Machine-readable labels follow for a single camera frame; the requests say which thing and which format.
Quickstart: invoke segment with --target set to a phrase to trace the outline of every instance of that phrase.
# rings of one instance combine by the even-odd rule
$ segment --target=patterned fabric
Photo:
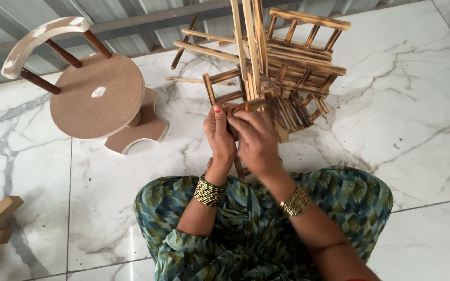
[[[342,166],[291,176],[367,262],[393,205],[386,184]],[[198,180],[162,177],[136,196],[136,219],[155,262],[156,280],[322,279],[289,218],[260,182],[227,178],[211,237],[176,230]]]

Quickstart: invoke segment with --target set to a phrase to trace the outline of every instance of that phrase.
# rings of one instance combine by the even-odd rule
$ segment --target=chair seat
[[[136,64],[122,54],[100,53],[80,59],[60,76],[60,94],[52,95],[50,112],[57,127],[80,139],[101,139],[121,131],[139,112],[145,82]]]

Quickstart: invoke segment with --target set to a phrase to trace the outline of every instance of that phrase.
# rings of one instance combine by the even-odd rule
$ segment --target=bangle
[[[295,193],[286,201],[280,203],[280,207],[289,216],[303,214],[310,205],[310,197],[300,186],[296,187]]]
[[[203,203],[206,206],[218,207],[218,204],[222,202],[223,195],[227,188],[224,185],[216,186],[207,182],[204,176],[201,176],[199,182],[197,182],[196,191],[194,191],[194,197],[197,201]]]

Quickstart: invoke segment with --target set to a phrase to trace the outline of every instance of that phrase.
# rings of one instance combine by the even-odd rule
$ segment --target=green bangle
[[[197,201],[203,203],[206,206],[218,207],[222,202],[223,195],[227,191],[226,185],[216,186],[207,182],[204,176],[201,176],[199,182],[197,182],[196,191],[194,191],[194,197]]]

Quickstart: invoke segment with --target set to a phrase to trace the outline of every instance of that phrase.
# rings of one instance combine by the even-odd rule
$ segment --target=metal wall
[[[92,24],[110,22],[122,18],[144,15],[155,11],[177,8],[212,0],[0,0],[0,43],[19,40],[36,27],[64,16],[82,16]],[[329,16],[335,12],[352,14],[374,9],[381,4],[395,5],[417,0],[304,0],[298,3],[278,6],[317,16]],[[112,51],[124,55],[148,53],[154,48],[174,48],[175,40],[182,40],[181,29],[187,25],[147,31],[135,35],[104,41]],[[210,34],[233,37],[232,16],[224,16],[199,22],[196,30]],[[95,53],[89,45],[68,48],[77,58]],[[26,63],[30,71],[43,74],[64,68],[66,62],[54,52],[31,55]],[[8,81],[0,73],[0,82]]]

